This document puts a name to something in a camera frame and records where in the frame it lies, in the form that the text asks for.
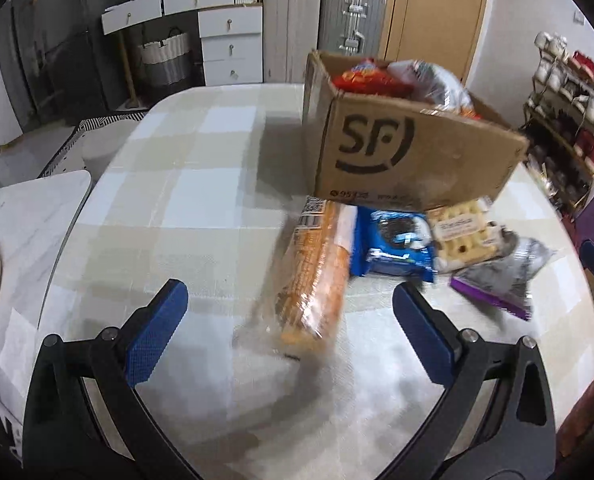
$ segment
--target white suitcase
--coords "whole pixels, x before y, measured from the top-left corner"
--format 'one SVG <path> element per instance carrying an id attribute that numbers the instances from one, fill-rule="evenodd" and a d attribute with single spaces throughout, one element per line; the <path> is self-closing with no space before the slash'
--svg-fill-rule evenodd
<path id="1" fill-rule="evenodd" d="M 320 4 L 321 0 L 288 0 L 288 83 L 306 80 L 308 53 L 317 48 Z"/>
<path id="2" fill-rule="evenodd" d="M 264 0 L 264 83 L 286 82 L 288 0 Z"/>
<path id="3" fill-rule="evenodd" d="M 303 83 L 320 0 L 264 0 L 264 82 Z"/>

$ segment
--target shoe rack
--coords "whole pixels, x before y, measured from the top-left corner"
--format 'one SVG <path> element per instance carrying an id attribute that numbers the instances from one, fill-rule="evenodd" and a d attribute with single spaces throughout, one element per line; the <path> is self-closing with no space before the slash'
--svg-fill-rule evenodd
<path id="1" fill-rule="evenodd" d="M 562 218 L 583 209 L 594 186 L 594 62 L 565 38 L 540 33 L 539 65 L 523 111 L 526 165 Z"/>

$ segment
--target snack bag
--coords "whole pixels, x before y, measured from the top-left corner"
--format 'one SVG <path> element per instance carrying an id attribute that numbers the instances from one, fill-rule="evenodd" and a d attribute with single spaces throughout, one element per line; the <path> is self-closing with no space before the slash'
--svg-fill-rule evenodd
<path id="1" fill-rule="evenodd" d="M 466 117 L 480 118 L 461 81 L 442 66 L 420 60 L 395 61 L 388 66 L 388 73 L 414 87 L 410 96 L 413 101 L 432 104 L 440 110 Z"/>
<path id="2" fill-rule="evenodd" d="M 488 200 L 480 198 L 427 213 L 437 272 L 451 272 L 496 256 L 502 246 L 502 230 L 488 221 Z"/>
<path id="3" fill-rule="evenodd" d="M 510 231 L 505 232 L 505 238 L 509 240 L 506 255 L 460 270 L 450 279 L 450 286 L 528 321 L 532 316 L 528 282 L 554 252 L 534 238 Z"/>
<path id="4" fill-rule="evenodd" d="M 308 197 L 283 265 L 291 269 L 276 298 L 284 351 L 319 352 L 334 340 L 348 281 L 356 208 Z"/>
<path id="5" fill-rule="evenodd" d="M 434 281 L 432 236 L 424 215 L 359 207 L 350 273 L 417 276 Z"/>
<path id="6" fill-rule="evenodd" d="M 333 78 L 340 90 L 355 94 L 374 94 L 407 98 L 414 87 L 392 77 L 379 68 L 374 60 L 364 59 L 359 65 Z"/>

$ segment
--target sf logo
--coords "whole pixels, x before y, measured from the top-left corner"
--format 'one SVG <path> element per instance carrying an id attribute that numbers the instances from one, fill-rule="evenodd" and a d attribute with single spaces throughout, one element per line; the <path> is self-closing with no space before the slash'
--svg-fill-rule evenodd
<path id="1" fill-rule="evenodd" d="M 339 151 L 347 156 L 337 160 L 336 167 L 346 173 L 381 173 L 396 166 L 410 149 L 414 120 L 405 118 L 401 128 L 394 119 L 375 119 L 368 128 L 366 116 L 353 114 L 346 116 L 342 131 L 349 139 Z"/>

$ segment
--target wooden door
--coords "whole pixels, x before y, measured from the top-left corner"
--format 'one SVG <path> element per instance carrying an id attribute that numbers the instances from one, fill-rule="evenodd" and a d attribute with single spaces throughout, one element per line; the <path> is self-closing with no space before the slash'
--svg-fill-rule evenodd
<path id="1" fill-rule="evenodd" d="M 465 77 L 486 0 L 394 0 L 387 59 L 423 59 Z"/>

